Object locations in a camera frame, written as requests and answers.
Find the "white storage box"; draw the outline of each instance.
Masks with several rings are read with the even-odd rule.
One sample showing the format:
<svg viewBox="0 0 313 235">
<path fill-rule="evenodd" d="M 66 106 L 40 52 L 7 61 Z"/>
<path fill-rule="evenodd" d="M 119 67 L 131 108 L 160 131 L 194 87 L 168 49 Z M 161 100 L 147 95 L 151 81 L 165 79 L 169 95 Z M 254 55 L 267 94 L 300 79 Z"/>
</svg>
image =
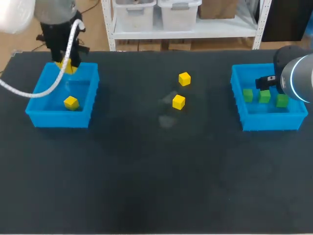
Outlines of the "white storage box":
<svg viewBox="0 0 313 235">
<path fill-rule="evenodd" d="M 117 20 L 127 32 L 151 31 L 156 3 L 157 0 L 113 0 Z"/>
<path fill-rule="evenodd" d="M 188 31 L 196 24 L 198 6 L 202 0 L 158 0 L 166 31 Z"/>
</svg>

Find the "cardboard box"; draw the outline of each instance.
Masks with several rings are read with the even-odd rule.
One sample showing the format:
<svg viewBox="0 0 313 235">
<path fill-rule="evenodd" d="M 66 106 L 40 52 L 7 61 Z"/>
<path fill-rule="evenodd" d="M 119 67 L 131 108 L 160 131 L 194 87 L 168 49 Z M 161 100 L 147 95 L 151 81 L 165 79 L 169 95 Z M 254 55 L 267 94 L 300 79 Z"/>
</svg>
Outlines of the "cardboard box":
<svg viewBox="0 0 313 235">
<path fill-rule="evenodd" d="M 190 50 L 191 39 L 171 39 L 168 49 L 169 50 Z"/>
<path fill-rule="evenodd" d="M 116 40 L 117 51 L 138 51 L 139 40 Z"/>
<path fill-rule="evenodd" d="M 202 0 L 199 16 L 201 19 L 233 19 L 237 5 L 238 0 Z"/>
<path fill-rule="evenodd" d="M 140 40 L 139 51 L 161 51 L 162 40 Z"/>
</svg>

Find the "yellow cube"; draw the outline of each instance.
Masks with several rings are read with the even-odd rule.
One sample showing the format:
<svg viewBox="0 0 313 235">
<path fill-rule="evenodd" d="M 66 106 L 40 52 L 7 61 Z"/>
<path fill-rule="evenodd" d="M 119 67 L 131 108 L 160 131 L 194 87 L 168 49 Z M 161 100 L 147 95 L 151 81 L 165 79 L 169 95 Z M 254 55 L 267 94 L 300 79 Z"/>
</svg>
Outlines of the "yellow cube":
<svg viewBox="0 0 313 235">
<path fill-rule="evenodd" d="M 184 87 L 191 83 L 191 76 L 187 73 L 181 73 L 178 79 L 179 83 Z"/>
<path fill-rule="evenodd" d="M 181 110 L 185 106 L 186 98 L 177 94 L 173 99 L 173 108 Z"/>
<path fill-rule="evenodd" d="M 69 96 L 64 100 L 64 105 L 67 109 L 75 111 L 76 109 L 79 108 L 79 102 L 76 98 Z"/>
</svg>

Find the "toy block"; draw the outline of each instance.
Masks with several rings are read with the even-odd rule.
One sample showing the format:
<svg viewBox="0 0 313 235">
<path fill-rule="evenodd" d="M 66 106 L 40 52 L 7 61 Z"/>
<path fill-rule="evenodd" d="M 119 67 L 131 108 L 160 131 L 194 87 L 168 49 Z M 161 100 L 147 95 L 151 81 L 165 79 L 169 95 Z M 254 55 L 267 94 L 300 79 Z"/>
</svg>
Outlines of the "toy block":
<svg viewBox="0 0 313 235">
<path fill-rule="evenodd" d="M 55 62 L 55 64 L 59 67 L 59 69 L 62 68 L 62 66 L 63 66 L 63 61 L 64 61 L 64 59 L 63 59 L 62 62 L 60 62 L 60 63 L 59 63 L 59 62 Z M 66 67 L 64 73 L 67 73 L 67 74 L 71 74 L 71 75 L 72 75 L 72 74 L 76 73 L 77 68 L 71 65 L 71 63 L 72 63 L 71 61 L 72 61 L 72 60 L 69 58 L 69 59 L 68 59 L 68 63 L 67 63 L 67 67 Z"/>
<path fill-rule="evenodd" d="M 253 92 L 252 89 L 243 89 L 245 102 L 251 103 L 253 100 Z"/>
<path fill-rule="evenodd" d="M 289 98 L 286 94 L 278 94 L 276 99 L 277 108 L 287 108 Z"/>
<path fill-rule="evenodd" d="M 259 103 L 269 103 L 270 92 L 269 90 L 260 91 Z"/>
<path fill-rule="evenodd" d="M 79 108 L 78 100 L 72 96 L 69 96 L 68 98 L 66 98 L 66 100 L 64 100 L 64 105 L 67 109 L 71 111 L 75 111 Z"/>
<path fill-rule="evenodd" d="M 191 83 L 191 76 L 187 72 L 181 73 L 178 81 L 182 86 L 187 86 Z"/>
<path fill-rule="evenodd" d="M 181 110 L 185 105 L 186 98 L 177 94 L 173 99 L 173 108 Z"/>
</svg>

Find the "wooden floor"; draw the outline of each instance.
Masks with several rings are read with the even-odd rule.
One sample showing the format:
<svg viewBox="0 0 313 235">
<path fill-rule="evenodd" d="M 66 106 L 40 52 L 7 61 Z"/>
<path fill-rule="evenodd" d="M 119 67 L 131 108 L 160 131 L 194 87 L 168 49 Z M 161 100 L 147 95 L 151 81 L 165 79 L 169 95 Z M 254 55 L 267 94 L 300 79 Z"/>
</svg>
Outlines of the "wooden floor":
<svg viewBox="0 0 313 235">
<path fill-rule="evenodd" d="M 83 12 L 97 3 L 97 0 L 76 0 L 78 9 Z M 103 19 L 101 3 L 92 10 L 83 14 L 86 32 L 80 34 L 79 38 L 91 50 L 109 50 L 108 39 Z M 9 61 L 12 52 L 31 51 L 42 43 L 36 41 L 38 34 L 41 34 L 39 23 L 34 19 L 31 26 L 19 35 L 8 35 L 0 33 L 0 71 L 2 71 Z M 219 49 L 251 49 L 253 38 L 222 38 L 222 39 L 199 39 L 193 40 L 192 50 L 219 50 Z M 278 42 L 261 43 L 261 49 L 280 48 L 285 45 L 298 44 L 308 47 L 309 40 L 304 39 L 298 43 Z M 45 46 L 37 51 L 47 50 Z"/>
</svg>

